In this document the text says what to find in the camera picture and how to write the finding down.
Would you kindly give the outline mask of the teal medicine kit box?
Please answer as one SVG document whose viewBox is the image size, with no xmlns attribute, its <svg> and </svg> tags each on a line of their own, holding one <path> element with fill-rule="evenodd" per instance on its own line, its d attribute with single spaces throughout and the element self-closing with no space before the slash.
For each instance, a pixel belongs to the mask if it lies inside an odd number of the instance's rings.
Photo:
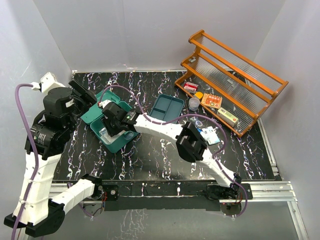
<svg viewBox="0 0 320 240">
<path fill-rule="evenodd" d="M 111 153 L 117 153 L 138 135 L 132 129 L 121 127 L 121 119 L 132 110 L 132 107 L 109 90 L 101 91 L 95 96 L 97 100 L 102 99 L 103 108 L 95 104 L 82 115 L 81 119 Z"/>
</svg>

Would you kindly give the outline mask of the white gauze pack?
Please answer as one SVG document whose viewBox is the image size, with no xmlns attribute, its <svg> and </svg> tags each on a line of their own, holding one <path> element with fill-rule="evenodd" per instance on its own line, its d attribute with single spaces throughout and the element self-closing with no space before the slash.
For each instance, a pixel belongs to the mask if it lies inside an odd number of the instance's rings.
<svg viewBox="0 0 320 240">
<path fill-rule="evenodd" d="M 102 128 L 99 132 L 98 132 L 98 136 L 100 137 L 100 140 L 106 144 L 106 145 L 111 145 L 113 143 L 115 143 L 116 141 L 120 141 L 121 138 L 123 138 L 125 136 L 127 132 L 126 131 L 121 131 L 120 133 L 114 135 L 114 136 L 110 136 L 108 134 L 107 129 L 104 127 Z"/>
</svg>

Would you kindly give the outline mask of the blue divided tray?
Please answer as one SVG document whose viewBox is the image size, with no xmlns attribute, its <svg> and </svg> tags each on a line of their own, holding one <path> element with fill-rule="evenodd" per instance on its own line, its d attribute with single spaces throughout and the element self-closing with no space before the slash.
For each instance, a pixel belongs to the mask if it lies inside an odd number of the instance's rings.
<svg viewBox="0 0 320 240">
<path fill-rule="evenodd" d="M 185 102 L 180 98 L 160 94 L 148 115 L 157 120 L 168 122 L 180 116 L 184 105 Z"/>
</svg>

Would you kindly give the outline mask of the clear tape roll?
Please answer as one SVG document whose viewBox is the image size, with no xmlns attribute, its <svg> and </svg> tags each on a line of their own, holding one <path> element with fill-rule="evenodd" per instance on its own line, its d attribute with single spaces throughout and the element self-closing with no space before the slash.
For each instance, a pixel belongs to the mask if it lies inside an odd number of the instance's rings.
<svg viewBox="0 0 320 240">
<path fill-rule="evenodd" d="M 200 120 L 196 120 L 196 121 L 195 121 L 195 126 L 196 126 L 197 128 L 200 128 L 200 127 L 203 126 L 203 123 L 202 123 Z"/>
</svg>

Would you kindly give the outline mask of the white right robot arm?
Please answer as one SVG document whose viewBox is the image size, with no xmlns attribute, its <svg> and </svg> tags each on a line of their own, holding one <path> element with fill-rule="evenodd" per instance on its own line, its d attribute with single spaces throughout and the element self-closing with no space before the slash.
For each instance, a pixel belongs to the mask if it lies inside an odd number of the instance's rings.
<svg viewBox="0 0 320 240">
<path fill-rule="evenodd" d="M 185 124 L 177 124 L 174 120 L 164 122 L 133 109 L 124 110 L 110 100 L 98 103 L 98 107 L 103 114 L 101 121 L 110 137 L 123 131 L 131 131 L 175 142 L 180 158 L 189 163 L 199 161 L 211 170 L 211 175 L 223 188 L 226 197 L 233 199 L 240 194 L 241 178 L 214 158 L 206 140 L 192 122 L 187 121 Z"/>
</svg>

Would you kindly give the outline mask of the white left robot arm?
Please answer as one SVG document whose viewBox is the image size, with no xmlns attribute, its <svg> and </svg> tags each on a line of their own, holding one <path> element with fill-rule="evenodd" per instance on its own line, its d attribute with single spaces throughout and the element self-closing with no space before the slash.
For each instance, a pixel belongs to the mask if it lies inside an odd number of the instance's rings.
<svg viewBox="0 0 320 240">
<path fill-rule="evenodd" d="M 85 174 L 62 193 L 50 197 L 50 189 L 58 162 L 66 143 L 74 133 L 78 119 L 97 103 L 94 93 L 71 80 L 68 86 L 45 79 L 29 87 L 44 93 L 44 109 L 29 125 L 20 96 L 15 102 L 27 132 L 25 142 L 25 173 L 17 206 L 4 218 L 15 239 L 18 229 L 37 238 L 55 233 L 66 214 L 86 198 L 103 195 L 102 180 Z"/>
</svg>

